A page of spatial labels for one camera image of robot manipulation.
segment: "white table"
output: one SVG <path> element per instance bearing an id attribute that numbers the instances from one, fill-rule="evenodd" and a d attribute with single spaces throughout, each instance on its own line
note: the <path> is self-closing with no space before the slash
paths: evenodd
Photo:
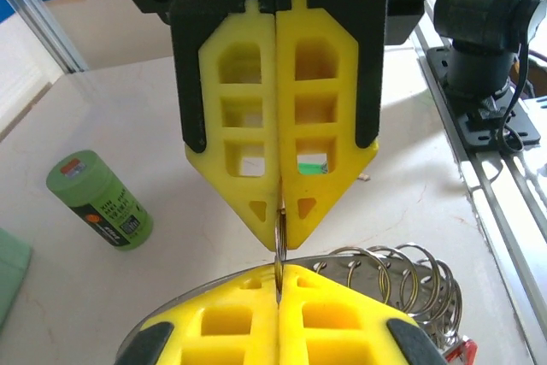
<path id="1" fill-rule="evenodd" d="M 462 286 L 461 330 L 479 344 L 476 363 L 530 363 L 411 47 L 386 52 L 380 144 L 372 179 L 356 181 L 289 257 L 421 244 Z M 110 247 L 45 187 L 59 159 L 86 148 L 154 216 L 136 250 Z M 112 363 L 153 309 L 273 260 L 185 160 L 170 58 L 61 78 L 0 144 L 0 159 L 0 226 L 34 249 L 0 335 L 2 365 Z"/>

